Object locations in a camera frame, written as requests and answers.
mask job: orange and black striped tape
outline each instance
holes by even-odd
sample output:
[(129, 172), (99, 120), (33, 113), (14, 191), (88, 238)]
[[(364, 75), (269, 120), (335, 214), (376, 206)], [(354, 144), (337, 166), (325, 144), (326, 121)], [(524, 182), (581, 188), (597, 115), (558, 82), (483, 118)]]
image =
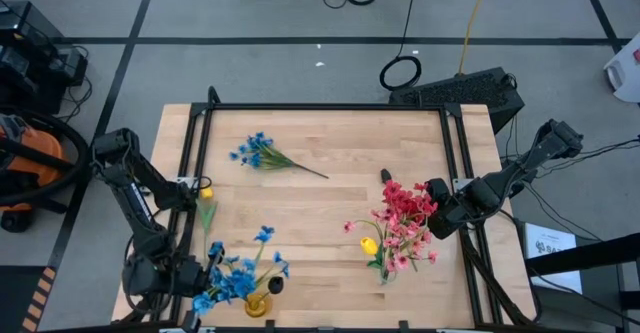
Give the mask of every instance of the orange and black striped tape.
[(47, 298), (49, 298), (49, 293), (51, 292), (51, 287), (53, 286), (55, 277), (56, 271), (53, 270), (53, 268), (47, 267), (42, 272), (42, 276), (38, 281), (38, 286), (36, 287), (35, 292), (33, 292), (33, 297), (31, 298), (31, 304), (29, 304), (29, 308), (27, 309), (27, 314), (22, 321), (22, 332), (35, 332), (38, 329), (38, 324), (42, 318), (44, 306), (47, 303)]

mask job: floor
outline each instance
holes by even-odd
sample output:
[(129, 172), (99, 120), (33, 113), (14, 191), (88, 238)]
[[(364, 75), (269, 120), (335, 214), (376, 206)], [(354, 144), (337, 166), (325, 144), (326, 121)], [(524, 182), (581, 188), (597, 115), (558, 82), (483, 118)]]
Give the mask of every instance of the floor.
[[(385, 102), (388, 92), (378, 74), (397, 53), (409, 5), (409, 0), (376, 0), (332, 10), (322, 0), (31, 1), (91, 54), (94, 93), (71, 125), (87, 140), (96, 132), (129, 127), (146, 155), (163, 105), (203, 101), (209, 85), (224, 102)], [(474, 3), (415, 0), (408, 27), (414, 39), (404, 53), (422, 61), (420, 83), (457, 71)], [(602, 67), (616, 47), (640, 31), (639, 16), (640, 0), (483, 1), (465, 71), (501, 66), (517, 77), (526, 107), (511, 153), (515, 142), (526, 150), (549, 118), (584, 134), (588, 150), (638, 135), (640, 108), (611, 95)], [(410, 69), (394, 68), (390, 83), (400, 83)], [(508, 129), (497, 135), (503, 154), (508, 136)], [(638, 185), (634, 150), (615, 151), (536, 182), (566, 218), (604, 239), (640, 231)], [(81, 203), (75, 222), (73, 215), (40, 212), (24, 234), (0, 231), (0, 244), (11, 247), (0, 252), (1, 264), (59, 266), (41, 330), (107, 324), (116, 297), (129, 228), (100, 182), (91, 182), (82, 200), (82, 192), (75, 193)], [(72, 190), (62, 194), (72, 195)], [(522, 220), (562, 229), (528, 193), (513, 206)], [(58, 239), (61, 227), (66, 232), (73, 227), (68, 242)], [(62, 252), (65, 245), (63, 256), (52, 255), (52, 247)], [(638, 288), (634, 267), (625, 267), (625, 283)], [(542, 322), (605, 329), (551, 311)]]

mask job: black hose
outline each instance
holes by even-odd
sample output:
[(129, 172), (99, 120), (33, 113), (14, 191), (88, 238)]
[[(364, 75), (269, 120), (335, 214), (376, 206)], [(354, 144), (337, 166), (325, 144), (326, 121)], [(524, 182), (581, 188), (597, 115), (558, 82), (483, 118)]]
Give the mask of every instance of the black hose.
[(69, 139), (69, 141), (78, 151), (78, 159), (76, 160), (76, 163), (62, 176), (62, 178), (53, 181), (46, 186), (30, 190), (28, 192), (12, 194), (8, 196), (0, 196), (0, 207), (14, 206), (20, 203), (29, 203), (32, 200), (37, 200), (41, 197), (47, 197), (74, 183), (79, 175), (85, 172), (89, 167), (89, 146), (87, 145), (87, 142), (84, 141), (84, 138), (82, 138), (82, 136), (78, 134), (78, 132), (69, 127), (69, 125), (67, 125), (63, 121), (46, 114), (11, 105), (0, 105), (0, 112), (11, 112), (27, 121), (35, 119), (42, 123), (46, 123), (47, 125), (51, 126), (56, 132), (61, 133), (67, 139)]

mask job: black metal frame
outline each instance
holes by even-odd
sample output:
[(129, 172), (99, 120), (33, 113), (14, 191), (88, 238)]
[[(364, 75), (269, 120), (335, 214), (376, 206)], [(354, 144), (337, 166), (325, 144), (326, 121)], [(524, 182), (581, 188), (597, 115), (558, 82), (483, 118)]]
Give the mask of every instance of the black metal frame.
[[(460, 106), (457, 104), (446, 105), (389, 105), (389, 104), (306, 104), (306, 103), (290, 103), (290, 104), (260, 104), (260, 103), (221, 103), (220, 99), (213, 87), (209, 88), (209, 99), (205, 103), (192, 103), (189, 111), (189, 121), (187, 123), (187, 131), (185, 135), (184, 145), (182, 148), (182, 155), (180, 159), (180, 166), (178, 174), (180, 176), (186, 176), (188, 174), (188, 163), (191, 156), (191, 150), (193, 146), (195, 128), (199, 117), (204, 117), (204, 126), (201, 131), (200, 141), (198, 146), (198, 153), (195, 162), (194, 176), (201, 177), (204, 168), (204, 162), (206, 157), (206, 150), (208, 139), (211, 129), (211, 121), (215, 110), (365, 110), (365, 111), (432, 111), (438, 112), (440, 118), (440, 124), (442, 128), (443, 145), (445, 150), (445, 156), (447, 159), (447, 166), (449, 170), (451, 184), (453, 186), (453, 180), (458, 177), (456, 168), (455, 155), (453, 150), (452, 137), (449, 129), (449, 115), (454, 117), (456, 123), (456, 130), (458, 139), (460, 142), (460, 150), (462, 154), (462, 164), (467, 178), (474, 177), (473, 167), (471, 163), (471, 155), (467, 143), (466, 132), (464, 129), (464, 122), (462, 120), (462, 114)], [(179, 249), (185, 249), (185, 253), (188, 253), (191, 233), (193, 231), (195, 212), (187, 212), (185, 221), (185, 227), (183, 230), (183, 236), (181, 238)], [(179, 212), (172, 211), (169, 218), (168, 230), (175, 233), (177, 231), (177, 225), (179, 220)], [(491, 259), (489, 256), (489, 248), (487, 245), (486, 233), (483, 225), (477, 225), (475, 228), (477, 244), (479, 247), (480, 255), (483, 262), (486, 264), (489, 271), (492, 271)], [(476, 329), (490, 329), (493, 332), (559, 332), (558, 330), (548, 330), (541, 327), (523, 327), (504, 325), (500, 313), (500, 305), (495, 298), (493, 292), (487, 291), (490, 301), (492, 322), (484, 322), (482, 315), (482, 304), (478, 292), (478, 284), (476, 281), (475, 270), (470, 261), (465, 257), (465, 273), (467, 279), (467, 286), (469, 288), (469, 299), (471, 304), (471, 310)], [(170, 316), (168, 321), (159, 321), (159, 315), (152, 317), (152, 321), (156, 322), (171, 322), (178, 326), (181, 298), (177, 296), (172, 297), (172, 304), (170, 310)], [(244, 327), (216, 327), (216, 331), (220, 332), (309, 332), (317, 328), (275, 328), (275, 322), (272, 320), (266, 321), (264, 328), (244, 328)], [(409, 328), (407, 321), (399, 321), (397, 329), (344, 329), (333, 328), (332, 332), (379, 332), (379, 333), (408, 333), (408, 332), (435, 332), (434, 329), (413, 329)]]

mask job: white paper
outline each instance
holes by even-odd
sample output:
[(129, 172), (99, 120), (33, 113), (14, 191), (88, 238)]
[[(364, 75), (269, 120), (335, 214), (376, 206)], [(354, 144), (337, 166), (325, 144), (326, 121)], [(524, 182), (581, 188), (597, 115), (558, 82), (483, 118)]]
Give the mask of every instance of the white paper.
[[(576, 247), (575, 235), (540, 227), (531, 223), (526, 223), (525, 225), (525, 238), (527, 258), (535, 258)], [(579, 271), (549, 274), (543, 277), (548, 281), (571, 288), (582, 294), (582, 281)], [(532, 277), (531, 282), (539, 287), (562, 290), (544, 282), (538, 277)]]

